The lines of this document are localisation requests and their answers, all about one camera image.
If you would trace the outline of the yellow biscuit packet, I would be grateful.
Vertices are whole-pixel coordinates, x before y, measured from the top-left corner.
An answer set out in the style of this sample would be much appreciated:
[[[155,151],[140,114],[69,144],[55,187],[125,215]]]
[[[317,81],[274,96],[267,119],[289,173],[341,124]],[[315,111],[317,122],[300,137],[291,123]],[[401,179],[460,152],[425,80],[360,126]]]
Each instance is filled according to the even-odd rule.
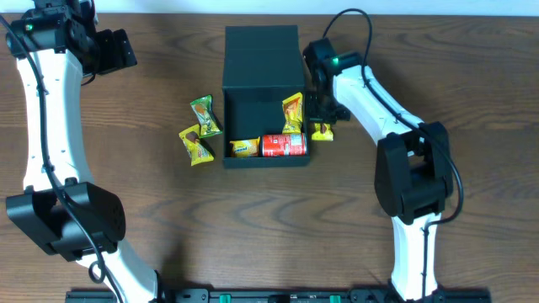
[[[257,157],[259,155],[260,138],[230,141],[233,157]]]

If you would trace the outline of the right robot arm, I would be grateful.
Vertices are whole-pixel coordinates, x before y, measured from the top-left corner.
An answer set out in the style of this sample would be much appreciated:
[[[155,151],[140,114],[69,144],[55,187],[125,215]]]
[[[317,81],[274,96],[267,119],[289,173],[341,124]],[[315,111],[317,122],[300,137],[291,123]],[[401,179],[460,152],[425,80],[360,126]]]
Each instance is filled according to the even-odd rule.
[[[446,129],[410,114],[359,54],[339,55],[323,38],[302,55],[316,88],[307,100],[309,120],[328,128],[356,117],[376,145],[376,197],[392,219],[394,295],[404,302],[436,301],[436,223],[453,190]]]

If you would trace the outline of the yellow orange snack packet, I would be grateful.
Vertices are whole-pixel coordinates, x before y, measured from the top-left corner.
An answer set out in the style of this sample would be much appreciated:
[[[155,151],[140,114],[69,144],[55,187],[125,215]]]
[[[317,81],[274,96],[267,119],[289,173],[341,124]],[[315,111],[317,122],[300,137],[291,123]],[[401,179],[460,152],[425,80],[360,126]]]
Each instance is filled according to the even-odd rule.
[[[303,122],[303,95],[295,93],[282,102],[285,124],[283,134],[299,134],[302,132]]]

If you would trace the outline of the yellow-green snack packet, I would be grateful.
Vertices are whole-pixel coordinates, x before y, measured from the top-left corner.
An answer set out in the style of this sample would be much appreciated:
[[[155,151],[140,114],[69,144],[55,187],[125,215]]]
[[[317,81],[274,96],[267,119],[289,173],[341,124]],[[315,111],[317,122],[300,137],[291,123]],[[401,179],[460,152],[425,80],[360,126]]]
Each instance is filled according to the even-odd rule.
[[[313,141],[333,141],[334,133],[331,130],[331,125],[326,123],[314,123],[314,132],[311,139]]]

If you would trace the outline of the red Pringles can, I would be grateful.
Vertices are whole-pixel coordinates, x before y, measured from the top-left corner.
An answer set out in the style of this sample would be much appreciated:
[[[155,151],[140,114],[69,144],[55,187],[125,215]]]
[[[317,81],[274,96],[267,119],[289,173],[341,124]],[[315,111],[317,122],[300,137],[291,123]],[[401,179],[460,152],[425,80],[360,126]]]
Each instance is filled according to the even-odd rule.
[[[307,154],[307,143],[302,133],[265,135],[261,149],[264,157],[304,156]]]

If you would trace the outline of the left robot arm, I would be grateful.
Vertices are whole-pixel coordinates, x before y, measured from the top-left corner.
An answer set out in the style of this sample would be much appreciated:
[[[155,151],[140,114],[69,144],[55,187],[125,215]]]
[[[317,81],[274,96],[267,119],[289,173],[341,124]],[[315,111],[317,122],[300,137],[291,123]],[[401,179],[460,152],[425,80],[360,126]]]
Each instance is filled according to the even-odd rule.
[[[158,272],[126,240],[122,203],[95,184],[83,143],[81,89],[136,64],[126,32],[97,30],[92,1],[34,3],[5,25],[28,126],[23,193],[7,198],[8,218],[45,253],[78,263],[108,287],[102,295],[72,292],[69,300],[164,302]]]

